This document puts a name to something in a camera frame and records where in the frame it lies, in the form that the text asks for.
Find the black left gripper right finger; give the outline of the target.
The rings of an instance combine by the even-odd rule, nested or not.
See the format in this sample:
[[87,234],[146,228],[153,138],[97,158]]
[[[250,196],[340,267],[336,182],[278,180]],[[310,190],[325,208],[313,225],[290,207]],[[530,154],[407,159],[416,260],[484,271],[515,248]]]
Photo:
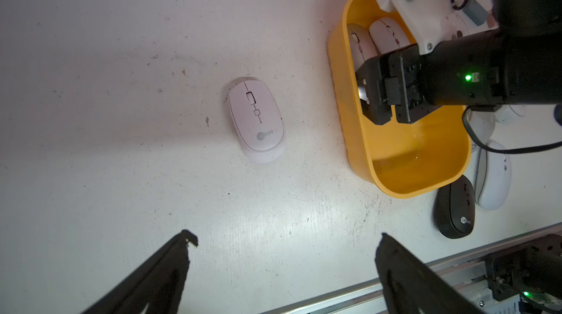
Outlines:
[[389,313],[481,312],[386,233],[375,263]]

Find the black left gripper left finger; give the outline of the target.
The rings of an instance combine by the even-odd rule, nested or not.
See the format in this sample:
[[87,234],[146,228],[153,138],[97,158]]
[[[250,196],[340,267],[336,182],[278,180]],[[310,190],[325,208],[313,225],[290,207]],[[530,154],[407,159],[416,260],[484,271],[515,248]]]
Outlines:
[[173,236],[139,268],[86,309],[86,313],[177,313],[190,267],[189,230]]

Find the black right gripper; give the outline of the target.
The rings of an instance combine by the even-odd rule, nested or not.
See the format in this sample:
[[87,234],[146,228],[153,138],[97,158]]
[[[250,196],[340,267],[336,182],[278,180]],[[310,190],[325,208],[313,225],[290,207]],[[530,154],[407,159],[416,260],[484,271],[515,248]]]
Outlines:
[[437,111],[418,79],[422,56],[417,45],[407,46],[365,61],[355,72],[361,109],[375,125],[395,118],[401,124],[414,124]]

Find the white grey mouse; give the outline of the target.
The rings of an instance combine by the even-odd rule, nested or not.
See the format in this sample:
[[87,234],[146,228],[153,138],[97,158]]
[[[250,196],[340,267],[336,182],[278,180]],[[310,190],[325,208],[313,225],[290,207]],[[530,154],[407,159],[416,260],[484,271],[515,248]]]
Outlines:
[[354,71],[357,72],[367,60],[378,56],[378,51],[370,33],[363,26],[348,24],[347,30]]

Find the yellow storage tray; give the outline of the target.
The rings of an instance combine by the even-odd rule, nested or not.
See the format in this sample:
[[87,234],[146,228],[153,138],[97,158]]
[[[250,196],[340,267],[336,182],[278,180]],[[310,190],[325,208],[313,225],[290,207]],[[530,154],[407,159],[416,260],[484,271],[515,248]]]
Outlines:
[[396,119],[374,125],[363,115],[346,27],[366,27],[386,14],[376,0],[348,0],[327,51],[352,170],[386,195],[412,198],[462,176],[471,160],[472,141],[462,125],[462,106],[444,106],[412,125]]

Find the black computer mouse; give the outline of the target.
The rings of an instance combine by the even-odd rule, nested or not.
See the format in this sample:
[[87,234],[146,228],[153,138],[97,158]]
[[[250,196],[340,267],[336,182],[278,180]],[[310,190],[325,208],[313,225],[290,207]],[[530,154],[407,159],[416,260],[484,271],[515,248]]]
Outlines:
[[464,175],[438,189],[433,210],[437,229],[449,239],[460,239],[474,230],[475,197],[471,181]]

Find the white slim mouse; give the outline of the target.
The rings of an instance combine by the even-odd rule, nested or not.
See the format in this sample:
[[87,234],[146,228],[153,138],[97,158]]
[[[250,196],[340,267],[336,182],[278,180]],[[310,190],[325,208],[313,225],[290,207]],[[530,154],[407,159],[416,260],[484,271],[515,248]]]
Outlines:
[[485,210],[497,210],[509,195],[512,162],[509,155],[483,150],[473,144],[478,153],[474,192],[477,204]]

